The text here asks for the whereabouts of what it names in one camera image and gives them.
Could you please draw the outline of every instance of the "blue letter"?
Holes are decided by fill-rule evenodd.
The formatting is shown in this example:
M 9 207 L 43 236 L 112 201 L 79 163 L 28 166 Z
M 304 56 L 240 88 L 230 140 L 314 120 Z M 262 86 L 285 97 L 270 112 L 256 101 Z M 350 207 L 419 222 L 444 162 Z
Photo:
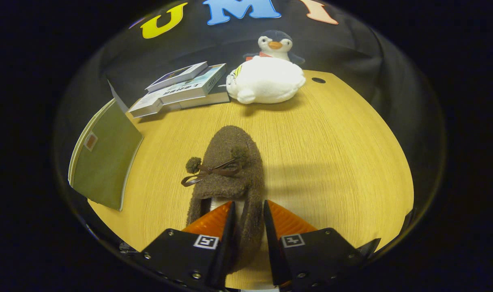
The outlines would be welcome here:
M 241 19 L 247 14 L 250 6 L 252 6 L 252 12 L 249 16 L 252 18 L 281 17 L 281 14 L 274 9 L 271 0 L 206 0 L 204 4 L 209 5 L 211 9 L 211 19 L 207 22 L 210 26 L 230 20 L 230 16 L 226 16 L 223 10 Z

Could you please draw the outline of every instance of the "stuffed animal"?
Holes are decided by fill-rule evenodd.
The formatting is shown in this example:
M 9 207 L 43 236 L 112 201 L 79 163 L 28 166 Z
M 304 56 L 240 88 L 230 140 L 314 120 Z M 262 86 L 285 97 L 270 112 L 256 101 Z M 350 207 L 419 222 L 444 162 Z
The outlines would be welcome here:
M 304 85 L 304 72 L 296 64 L 279 58 L 254 56 L 227 76 L 231 98 L 249 104 L 289 100 Z
M 293 40 L 282 31 L 269 30 L 263 32 L 257 40 L 257 44 L 261 52 L 243 55 L 246 61 L 254 56 L 261 56 L 279 58 L 297 65 L 304 63 L 303 58 L 289 51 L 293 47 Z
M 192 157 L 185 168 L 191 174 L 199 171 L 199 174 L 182 180 L 186 187 L 194 185 L 187 225 L 213 207 L 226 201 L 236 202 L 237 257 L 231 270 L 240 270 L 259 250 L 264 230 L 261 198 L 265 185 L 263 162 L 255 142 L 243 129 L 225 126 L 211 139 L 203 161 Z

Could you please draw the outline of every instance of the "yellow letter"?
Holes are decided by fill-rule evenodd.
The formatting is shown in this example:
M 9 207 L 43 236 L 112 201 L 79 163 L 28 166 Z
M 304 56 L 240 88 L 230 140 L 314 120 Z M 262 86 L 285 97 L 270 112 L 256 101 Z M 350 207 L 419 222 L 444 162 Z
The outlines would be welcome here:
M 328 24 L 338 24 L 336 20 L 331 18 L 331 16 L 324 9 L 324 5 L 315 2 L 313 0 L 300 0 L 308 7 L 310 13 L 306 14 L 307 17 L 315 19 L 321 22 L 326 22 Z
M 179 24 L 183 17 L 183 7 L 185 5 L 187 5 L 187 2 L 175 6 L 167 11 L 167 13 L 171 13 L 171 20 L 165 26 L 162 26 L 160 28 L 156 26 L 156 22 L 161 15 L 158 15 L 157 17 L 154 17 L 143 24 L 140 28 L 142 28 L 142 36 L 144 37 L 144 39 L 152 39 L 153 37 L 158 37 L 162 33 L 165 33 L 171 28 L 174 28 L 176 24 Z

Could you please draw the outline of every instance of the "brown plush slipper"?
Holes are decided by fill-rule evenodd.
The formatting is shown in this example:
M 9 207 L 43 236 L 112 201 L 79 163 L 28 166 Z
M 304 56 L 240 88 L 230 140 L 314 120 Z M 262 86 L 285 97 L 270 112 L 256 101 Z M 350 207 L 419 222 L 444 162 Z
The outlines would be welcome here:
M 259 250 L 264 228 L 261 199 L 263 162 L 255 142 L 241 128 L 225 126 L 210 141 L 204 160 L 193 157 L 186 168 L 192 174 L 200 170 L 199 174 L 182 181 L 185 186 L 195 185 L 187 225 L 221 203 L 236 201 L 238 252 L 232 271 L 240 270 Z

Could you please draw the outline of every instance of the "wooden table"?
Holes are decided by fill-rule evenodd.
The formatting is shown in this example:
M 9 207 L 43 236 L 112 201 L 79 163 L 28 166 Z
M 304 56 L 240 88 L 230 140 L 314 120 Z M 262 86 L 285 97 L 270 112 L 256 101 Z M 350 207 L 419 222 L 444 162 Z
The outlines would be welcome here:
M 381 248 L 413 206 L 407 160 L 376 111 L 335 75 L 305 71 L 306 84 L 274 105 L 230 103 L 132 119 L 144 140 L 128 177 L 122 212 L 89 202 L 122 240 L 141 251 L 166 228 L 183 229 L 192 187 L 185 163 L 202 157 L 221 127 L 236 125 L 257 143 L 265 198 L 318 229 L 332 227 L 353 246 L 381 237 Z M 322 78 L 321 84 L 311 80 Z M 266 235 L 250 266 L 227 277 L 230 288 L 269 289 Z

